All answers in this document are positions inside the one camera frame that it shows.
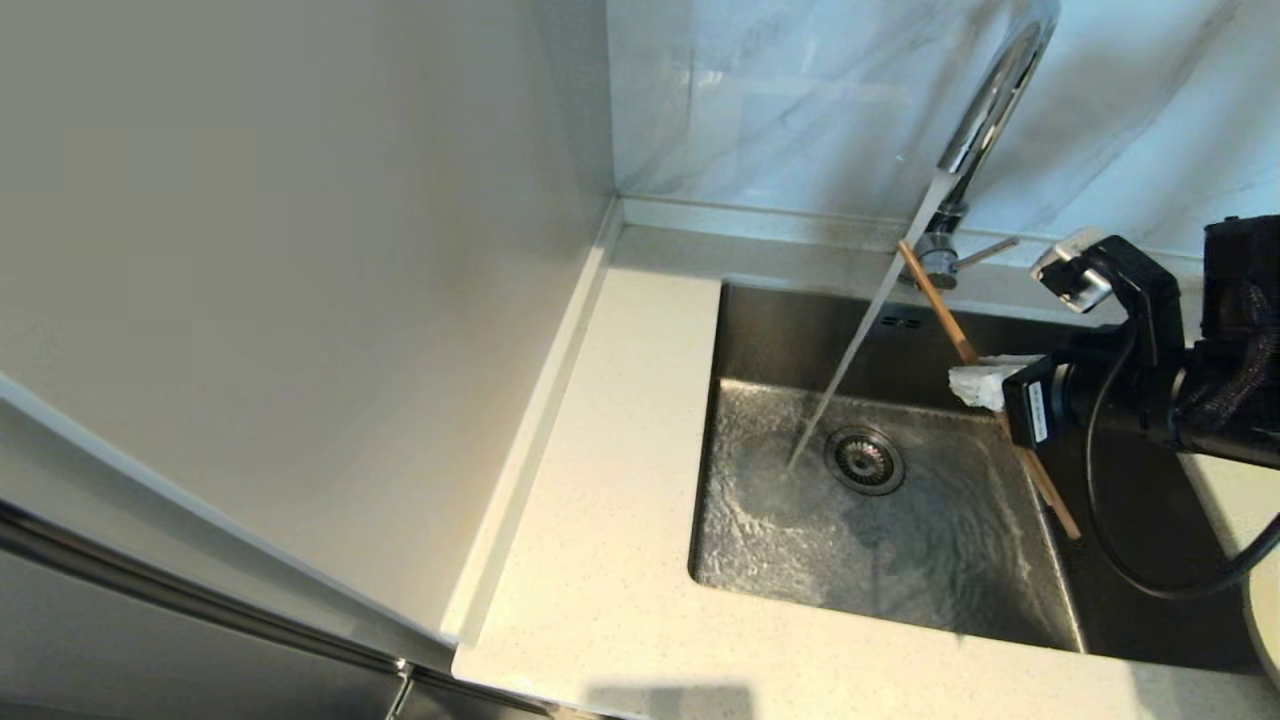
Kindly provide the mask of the stainless steel sink basin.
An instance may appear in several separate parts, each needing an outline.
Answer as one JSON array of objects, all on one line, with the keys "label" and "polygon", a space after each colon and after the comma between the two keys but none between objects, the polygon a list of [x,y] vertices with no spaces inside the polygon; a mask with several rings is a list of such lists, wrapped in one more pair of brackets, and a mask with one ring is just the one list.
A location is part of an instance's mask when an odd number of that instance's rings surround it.
[{"label": "stainless steel sink basin", "polygon": [[[1157,600],[1100,552],[1082,438],[1039,457],[1071,539],[986,411],[948,388],[959,356],[928,307],[886,304],[835,396],[860,299],[723,284],[687,569],[699,584],[1053,650],[1260,675],[1242,588]],[[841,427],[873,427],[908,464],[892,495],[840,484]]]}]

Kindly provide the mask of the round metal drain strainer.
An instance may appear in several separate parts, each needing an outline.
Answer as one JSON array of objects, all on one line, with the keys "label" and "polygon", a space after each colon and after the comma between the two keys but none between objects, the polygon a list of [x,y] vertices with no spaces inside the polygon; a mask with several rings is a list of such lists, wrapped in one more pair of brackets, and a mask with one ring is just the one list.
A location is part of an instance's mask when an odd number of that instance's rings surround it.
[{"label": "round metal drain strainer", "polygon": [[850,425],[832,432],[826,438],[823,459],[840,484],[865,496],[892,495],[908,474],[899,447],[873,427]]}]

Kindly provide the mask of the white round plate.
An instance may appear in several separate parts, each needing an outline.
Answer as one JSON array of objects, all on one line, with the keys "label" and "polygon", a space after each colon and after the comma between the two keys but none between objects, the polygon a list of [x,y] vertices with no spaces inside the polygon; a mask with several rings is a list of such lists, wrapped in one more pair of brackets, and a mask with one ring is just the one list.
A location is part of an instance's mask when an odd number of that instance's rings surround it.
[{"label": "white round plate", "polygon": [[1254,648],[1280,693],[1280,566],[1265,564],[1252,570],[1244,598]]}]

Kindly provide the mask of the chrome gooseneck faucet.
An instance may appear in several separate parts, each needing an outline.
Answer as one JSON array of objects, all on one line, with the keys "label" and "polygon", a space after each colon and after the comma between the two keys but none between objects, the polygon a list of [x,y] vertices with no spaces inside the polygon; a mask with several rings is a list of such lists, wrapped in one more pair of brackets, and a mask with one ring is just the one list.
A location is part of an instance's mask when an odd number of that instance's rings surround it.
[{"label": "chrome gooseneck faucet", "polygon": [[961,260],[954,234],[969,209],[969,186],[1025,94],[1060,15],[1060,0],[1023,0],[937,163],[946,192],[925,201],[932,217],[913,245],[925,277],[941,291],[956,288],[963,266],[1004,249],[997,243]]}]

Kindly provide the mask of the grey steel refrigerator door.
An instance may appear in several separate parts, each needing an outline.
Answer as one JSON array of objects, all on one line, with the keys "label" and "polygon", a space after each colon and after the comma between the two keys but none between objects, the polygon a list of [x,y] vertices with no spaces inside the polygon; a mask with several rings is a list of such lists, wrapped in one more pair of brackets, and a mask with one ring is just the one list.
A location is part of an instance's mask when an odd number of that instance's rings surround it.
[{"label": "grey steel refrigerator door", "polygon": [[451,652],[124,477],[0,401],[0,500],[204,588],[404,659],[397,676],[105,591],[0,550],[0,720],[550,720]]}]

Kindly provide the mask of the white refrigerator side panel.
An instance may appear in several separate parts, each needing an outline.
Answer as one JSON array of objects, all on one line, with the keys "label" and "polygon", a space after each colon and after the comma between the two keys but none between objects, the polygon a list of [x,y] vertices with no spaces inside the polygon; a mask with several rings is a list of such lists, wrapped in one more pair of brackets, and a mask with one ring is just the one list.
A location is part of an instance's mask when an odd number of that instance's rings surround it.
[{"label": "white refrigerator side panel", "polygon": [[614,200],[605,0],[0,0],[0,398],[447,643]]}]

